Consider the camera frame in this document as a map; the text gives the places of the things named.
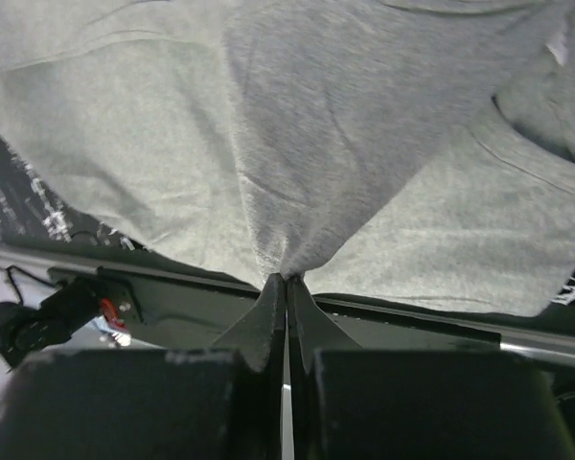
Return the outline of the grey t shirt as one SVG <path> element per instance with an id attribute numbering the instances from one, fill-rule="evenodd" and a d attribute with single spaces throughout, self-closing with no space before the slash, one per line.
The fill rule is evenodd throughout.
<path id="1" fill-rule="evenodd" d="M 535 316 L 575 270 L 575 1 L 0 1 L 0 137 L 183 264 Z"/>

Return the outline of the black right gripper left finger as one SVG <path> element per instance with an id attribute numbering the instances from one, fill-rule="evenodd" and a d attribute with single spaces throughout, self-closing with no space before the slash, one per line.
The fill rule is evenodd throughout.
<path id="1" fill-rule="evenodd" d="M 28 356 L 0 397 L 0 459 L 277 459 L 285 282 L 210 349 Z"/>

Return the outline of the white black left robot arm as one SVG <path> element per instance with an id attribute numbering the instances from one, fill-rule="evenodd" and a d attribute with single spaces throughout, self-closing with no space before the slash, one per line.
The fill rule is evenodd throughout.
<path id="1" fill-rule="evenodd" d="M 27 355 L 68 342 L 101 314 L 103 298 L 101 284 L 76 278 L 43 300 L 37 309 L 1 302 L 0 379 Z"/>

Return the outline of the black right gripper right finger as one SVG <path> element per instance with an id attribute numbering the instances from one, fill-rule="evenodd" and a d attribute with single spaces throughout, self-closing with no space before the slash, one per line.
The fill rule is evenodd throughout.
<path id="1" fill-rule="evenodd" d="M 363 349 L 287 283 L 298 459 L 575 459 L 543 374 L 501 351 Z"/>

